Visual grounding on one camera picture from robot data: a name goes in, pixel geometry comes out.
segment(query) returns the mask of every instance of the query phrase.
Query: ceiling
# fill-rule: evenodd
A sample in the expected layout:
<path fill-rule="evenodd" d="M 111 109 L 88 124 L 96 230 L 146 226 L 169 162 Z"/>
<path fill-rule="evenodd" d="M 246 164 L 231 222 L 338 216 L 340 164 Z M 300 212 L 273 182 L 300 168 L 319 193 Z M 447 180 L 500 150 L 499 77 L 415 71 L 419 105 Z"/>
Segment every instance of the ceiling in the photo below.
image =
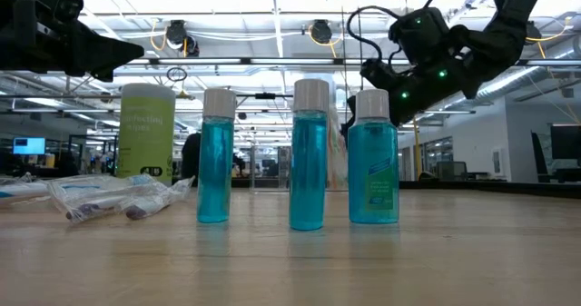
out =
<path fill-rule="evenodd" d="M 181 19 L 186 21 L 190 35 L 193 35 L 200 47 L 200 58 L 237 58 L 268 57 L 279 58 L 324 58 L 347 57 L 355 59 L 349 68 L 343 66 L 320 66 L 317 64 L 268 64 L 268 65 L 220 65 L 212 64 L 185 65 L 188 77 L 179 83 L 173 83 L 166 77 L 169 65 L 148 66 L 133 64 L 123 66 L 115 72 L 112 83 L 102 83 L 91 78 L 67 78 L 63 74 L 27 74 L 7 73 L 0 82 L 0 92 L 5 94 L 118 94 L 120 87 L 129 83 L 165 84 L 172 86 L 179 94 L 186 92 L 192 99 L 181 99 L 176 108 L 182 110 L 176 114 L 177 128 L 199 129 L 202 109 L 202 94 L 207 88 L 227 87 L 237 94 L 276 93 L 292 94 L 293 84 L 305 76 L 320 77 L 336 87 L 337 106 L 340 122 L 345 122 L 346 96 L 355 94 L 359 89 L 369 89 L 372 85 L 359 76 L 357 59 L 374 56 L 375 51 L 368 45 L 360 44 L 351 37 L 343 37 L 343 23 L 351 12 L 364 5 L 381 5 L 397 13 L 420 8 L 426 0 L 84 0 L 84 11 L 80 20 L 100 35 L 121 38 L 145 48 L 147 58 L 182 57 L 180 53 L 167 45 L 162 46 L 163 33 L 169 21 Z M 491 0 L 470 0 L 473 8 L 463 7 L 468 0 L 434 0 L 432 6 L 440 9 L 453 25 L 462 24 L 470 29 L 483 29 L 495 13 Z M 559 37 L 543 43 L 543 48 L 551 56 L 555 46 L 566 43 L 581 26 L 581 17 L 577 16 L 581 0 L 538 0 L 530 17 L 544 37 L 562 33 Z M 313 43 L 308 35 L 308 28 L 316 19 L 330 22 L 333 41 L 338 43 L 334 49 Z M 396 46 L 387 38 L 389 26 L 394 19 L 378 13 L 363 13 L 353 21 L 353 30 L 362 32 L 364 37 L 372 39 L 381 47 L 384 54 L 396 51 Z M 527 46 L 522 58 L 540 58 L 536 44 Z M 404 59 L 397 54 L 396 59 Z M 531 84 L 521 84 L 522 92 L 529 94 Z M 71 99 L 60 101 L 60 104 L 38 103 L 39 101 L 20 100 L 16 105 L 5 104 L 4 108 L 69 108 L 69 109 L 109 109 L 120 107 L 119 100 L 103 103 L 99 99 Z M 246 120 L 238 120 L 240 139 L 247 140 L 245 135 L 252 124 L 256 123 L 292 123 L 292 98 L 275 100 L 246 99 L 241 109 L 270 109 L 268 113 L 248 114 Z M 119 114 L 86 113 L 79 121 L 95 127 L 95 120 L 118 120 Z M 444 117 L 437 114 L 425 121 L 436 123 Z"/>

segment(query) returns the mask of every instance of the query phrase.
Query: white bottle cap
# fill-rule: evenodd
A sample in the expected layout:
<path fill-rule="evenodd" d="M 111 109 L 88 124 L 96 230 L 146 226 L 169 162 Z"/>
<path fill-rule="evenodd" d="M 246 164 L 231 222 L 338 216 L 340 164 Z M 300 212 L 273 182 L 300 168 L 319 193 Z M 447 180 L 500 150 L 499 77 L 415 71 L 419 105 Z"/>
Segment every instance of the white bottle cap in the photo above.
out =
<path fill-rule="evenodd" d="M 329 83 L 321 79 L 300 79 L 294 83 L 293 111 L 329 110 Z"/>
<path fill-rule="evenodd" d="M 389 94 L 383 89 L 360 91 L 355 96 L 355 119 L 381 117 L 389 120 Z"/>
<path fill-rule="evenodd" d="M 203 92 L 203 116 L 223 116 L 233 119 L 236 114 L 236 93 L 224 88 Z"/>

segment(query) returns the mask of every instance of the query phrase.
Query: green label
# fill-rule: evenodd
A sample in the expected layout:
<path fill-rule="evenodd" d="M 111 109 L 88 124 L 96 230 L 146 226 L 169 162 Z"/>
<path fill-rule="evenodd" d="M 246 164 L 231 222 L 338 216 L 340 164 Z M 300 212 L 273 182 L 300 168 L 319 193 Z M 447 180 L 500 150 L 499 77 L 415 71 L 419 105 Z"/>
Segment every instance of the green label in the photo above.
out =
<path fill-rule="evenodd" d="M 393 180 L 391 159 L 388 158 L 369 167 L 365 178 L 366 209 L 393 210 Z"/>
<path fill-rule="evenodd" d="M 121 102 L 119 176 L 150 174 L 172 182 L 173 111 L 161 99 L 128 97 Z"/>

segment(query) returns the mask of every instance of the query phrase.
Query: bottle label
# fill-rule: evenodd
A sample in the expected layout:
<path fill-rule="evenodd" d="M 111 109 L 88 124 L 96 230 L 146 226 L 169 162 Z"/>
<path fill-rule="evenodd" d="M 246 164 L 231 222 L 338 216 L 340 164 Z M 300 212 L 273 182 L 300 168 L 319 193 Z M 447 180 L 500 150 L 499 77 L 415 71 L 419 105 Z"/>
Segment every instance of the bottle label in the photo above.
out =
<path fill-rule="evenodd" d="M 391 159 L 374 163 L 365 179 L 366 209 L 368 211 L 393 210 L 393 181 Z"/>

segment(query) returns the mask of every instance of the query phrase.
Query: table surface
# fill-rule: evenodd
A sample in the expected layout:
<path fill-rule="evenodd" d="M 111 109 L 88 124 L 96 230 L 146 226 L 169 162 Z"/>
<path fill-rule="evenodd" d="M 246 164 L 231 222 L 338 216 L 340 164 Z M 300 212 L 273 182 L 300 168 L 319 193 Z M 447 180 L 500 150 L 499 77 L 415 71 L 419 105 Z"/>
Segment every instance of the table surface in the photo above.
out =
<path fill-rule="evenodd" d="M 401 221 L 290 231 L 285 193 L 234 191 L 231 219 L 195 201 L 70 225 L 50 202 L 0 205 L 0 304 L 579 305 L 581 201 L 401 191 Z"/>

